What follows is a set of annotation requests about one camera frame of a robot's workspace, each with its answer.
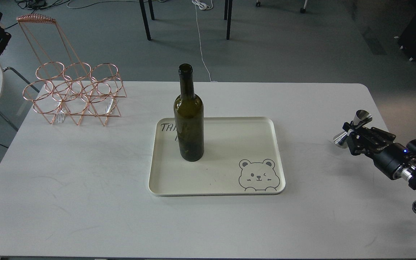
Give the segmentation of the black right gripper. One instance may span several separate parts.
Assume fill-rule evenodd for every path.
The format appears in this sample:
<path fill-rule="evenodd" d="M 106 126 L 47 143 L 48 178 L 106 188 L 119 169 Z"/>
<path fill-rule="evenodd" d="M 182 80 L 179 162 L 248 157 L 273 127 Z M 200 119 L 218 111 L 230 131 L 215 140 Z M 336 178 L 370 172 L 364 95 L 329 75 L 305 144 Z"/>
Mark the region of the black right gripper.
<path fill-rule="evenodd" d="M 375 127 L 365 128 L 363 125 L 365 122 L 345 122 L 342 126 L 347 132 L 346 144 L 351 155 L 364 154 L 389 179 L 400 179 L 403 169 L 411 163 L 411 152 L 394 142 L 396 135 Z"/>

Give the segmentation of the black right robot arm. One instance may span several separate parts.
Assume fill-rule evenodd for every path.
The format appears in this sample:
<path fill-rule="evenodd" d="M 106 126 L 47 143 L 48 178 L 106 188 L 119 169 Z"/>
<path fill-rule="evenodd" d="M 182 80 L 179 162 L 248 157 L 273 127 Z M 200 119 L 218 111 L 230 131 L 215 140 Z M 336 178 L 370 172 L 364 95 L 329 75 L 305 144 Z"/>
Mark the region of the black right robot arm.
<path fill-rule="evenodd" d="M 351 155 L 365 155 L 391 180 L 404 179 L 412 190 L 416 190 L 416 139 L 406 146 L 395 143 L 396 136 L 372 127 L 355 127 L 344 123 L 343 132 L 334 138 L 340 148 L 348 148 Z M 416 201 L 412 204 L 416 214 Z"/>

